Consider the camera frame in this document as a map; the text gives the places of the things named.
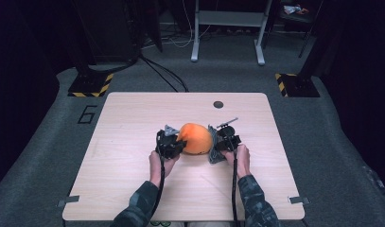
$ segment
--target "person's left hand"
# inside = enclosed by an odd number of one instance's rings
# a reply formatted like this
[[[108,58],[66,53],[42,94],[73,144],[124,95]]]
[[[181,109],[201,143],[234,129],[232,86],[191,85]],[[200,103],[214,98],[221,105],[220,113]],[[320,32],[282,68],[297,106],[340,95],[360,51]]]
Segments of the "person's left hand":
[[[172,168],[175,165],[175,162],[177,162],[179,159],[180,159],[180,155],[177,155],[172,159],[165,159],[166,177],[171,172]],[[154,185],[156,185],[158,188],[160,188],[162,165],[160,163],[160,156],[156,151],[151,152],[149,156],[149,162],[150,162],[150,181]]]

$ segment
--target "orange object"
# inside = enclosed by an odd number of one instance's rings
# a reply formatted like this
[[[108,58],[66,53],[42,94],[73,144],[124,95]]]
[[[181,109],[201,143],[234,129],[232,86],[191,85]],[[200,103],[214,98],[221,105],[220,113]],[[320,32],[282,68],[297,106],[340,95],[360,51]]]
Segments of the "orange object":
[[[177,141],[186,141],[184,152],[190,154],[204,154],[209,152],[213,145],[212,135],[209,130],[202,125],[187,123],[184,124]]]

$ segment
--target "person's right arm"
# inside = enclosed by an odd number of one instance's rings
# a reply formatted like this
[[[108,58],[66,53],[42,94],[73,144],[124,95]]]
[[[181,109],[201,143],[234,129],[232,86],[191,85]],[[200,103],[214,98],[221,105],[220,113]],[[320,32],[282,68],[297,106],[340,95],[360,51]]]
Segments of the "person's right arm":
[[[229,151],[221,152],[228,163],[233,166],[234,154]],[[245,208],[245,226],[281,226],[272,206],[266,202],[265,194],[250,171],[250,154],[245,145],[239,145],[236,152],[236,175],[238,186]]]

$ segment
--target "hand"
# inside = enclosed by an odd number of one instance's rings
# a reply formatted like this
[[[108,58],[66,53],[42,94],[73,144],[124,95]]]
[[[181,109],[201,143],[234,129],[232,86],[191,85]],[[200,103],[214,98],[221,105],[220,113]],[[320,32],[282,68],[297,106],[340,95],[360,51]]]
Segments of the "hand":
[[[165,159],[165,170],[166,177],[171,172],[171,169],[174,167],[175,162],[180,159],[180,155],[172,159]],[[152,151],[149,156],[150,162],[150,181],[160,188],[160,181],[162,177],[162,164],[160,163],[160,156],[156,151]]]
[[[228,161],[228,164],[234,166],[234,153],[228,150],[223,150],[221,152],[222,155]],[[245,145],[241,144],[236,149],[236,158],[237,158],[237,167],[236,167],[236,175],[239,179],[245,177],[246,175],[251,175],[251,171],[249,170],[250,166],[250,157],[249,149],[246,148]]]

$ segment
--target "chair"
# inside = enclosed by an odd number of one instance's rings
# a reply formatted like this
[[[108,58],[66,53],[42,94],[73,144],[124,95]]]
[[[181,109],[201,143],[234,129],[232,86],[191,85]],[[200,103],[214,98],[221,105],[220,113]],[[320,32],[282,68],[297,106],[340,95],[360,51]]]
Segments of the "chair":
[[[302,57],[304,53],[305,47],[307,45],[307,41],[311,35],[313,27],[318,18],[319,12],[322,8],[324,0],[315,1],[315,0],[281,0],[274,8],[275,10],[273,18],[269,25],[269,31],[267,32],[266,39],[263,43],[263,48],[266,48],[270,33],[272,31],[272,27],[274,25],[275,20],[280,20],[285,22],[286,24],[291,24],[293,26],[297,26],[306,32],[304,37],[304,45],[302,46],[301,53],[299,54],[299,58]],[[284,6],[296,6],[300,5],[302,9],[307,9],[308,12],[304,14],[299,14],[293,12],[291,14],[286,14],[284,12]]]

